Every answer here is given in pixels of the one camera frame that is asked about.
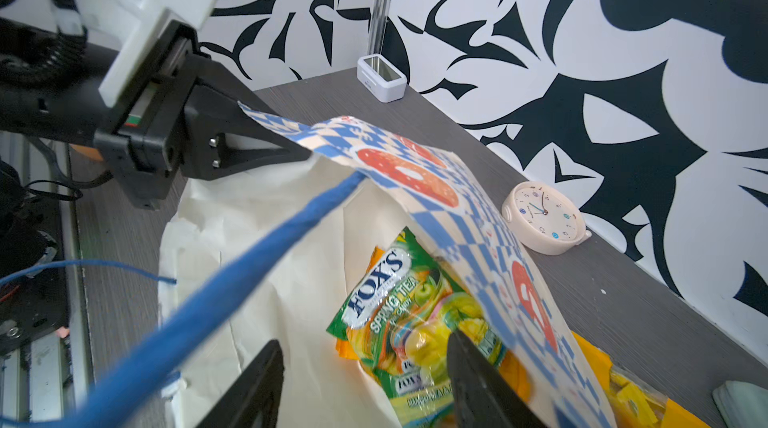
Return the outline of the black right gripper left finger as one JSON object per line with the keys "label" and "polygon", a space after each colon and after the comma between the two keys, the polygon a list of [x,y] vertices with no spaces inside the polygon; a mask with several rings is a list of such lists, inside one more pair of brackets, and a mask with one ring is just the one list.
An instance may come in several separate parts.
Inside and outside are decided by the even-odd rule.
{"label": "black right gripper left finger", "polygon": [[265,344],[197,427],[276,427],[283,382],[283,351],[279,342],[273,339]]}

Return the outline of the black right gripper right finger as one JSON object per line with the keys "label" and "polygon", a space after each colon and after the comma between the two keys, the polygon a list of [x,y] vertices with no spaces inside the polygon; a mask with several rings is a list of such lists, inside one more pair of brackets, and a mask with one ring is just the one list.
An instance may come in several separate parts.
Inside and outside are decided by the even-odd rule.
{"label": "black right gripper right finger", "polygon": [[448,341],[447,368],[458,427],[544,427],[461,331]]}

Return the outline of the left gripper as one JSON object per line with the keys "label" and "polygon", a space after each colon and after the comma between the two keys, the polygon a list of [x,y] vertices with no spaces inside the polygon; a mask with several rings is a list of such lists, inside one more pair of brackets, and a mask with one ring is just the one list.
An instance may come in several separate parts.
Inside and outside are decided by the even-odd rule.
{"label": "left gripper", "polygon": [[274,111],[222,65],[194,55],[196,47],[192,28],[170,23],[94,133],[95,148],[139,209],[165,200],[182,153],[182,174],[204,181],[311,156],[247,116],[245,108]]}

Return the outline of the green spring candy bag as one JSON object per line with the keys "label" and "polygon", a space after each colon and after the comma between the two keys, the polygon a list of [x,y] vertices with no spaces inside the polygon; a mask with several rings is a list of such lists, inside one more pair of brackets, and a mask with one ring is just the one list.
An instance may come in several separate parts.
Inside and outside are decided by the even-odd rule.
{"label": "green spring candy bag", "polygon": [[453,423],[447,348],[455,331],[506,380],[515,377],[514,358],[480,305],[409,229],[374,256],[327,331],[348,344],[404,427]]}

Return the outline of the blue checkered paper bag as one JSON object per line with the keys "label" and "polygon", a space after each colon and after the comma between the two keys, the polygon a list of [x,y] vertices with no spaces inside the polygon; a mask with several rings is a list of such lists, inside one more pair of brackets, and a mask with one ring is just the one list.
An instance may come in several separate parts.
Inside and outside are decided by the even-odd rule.
{"label": "blue checkered paper bag", "polygon": [[404,427],[327,328],[403,229],[480,305],[548,427],[611,427],[597,377],[502,214],[454,154],[352,117],[253,121],[307,161],[190,181],[162,237],[161,326],[61,427],[120,427],[174,386],[174,426],[203,419],[270,340],[283,351],[281,427]]}

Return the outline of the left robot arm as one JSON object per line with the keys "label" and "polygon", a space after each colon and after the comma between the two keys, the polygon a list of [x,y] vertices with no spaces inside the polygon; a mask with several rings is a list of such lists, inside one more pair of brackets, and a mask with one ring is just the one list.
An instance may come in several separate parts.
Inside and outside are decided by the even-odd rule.
{"label": "left robot arm", "polygon": [[211,181],[305,161],[253,121],[267,105],[201,49],[217,1],[48,0],[51,31],[3,21],[2,129],[95,149],[142,209],[177,174]]}

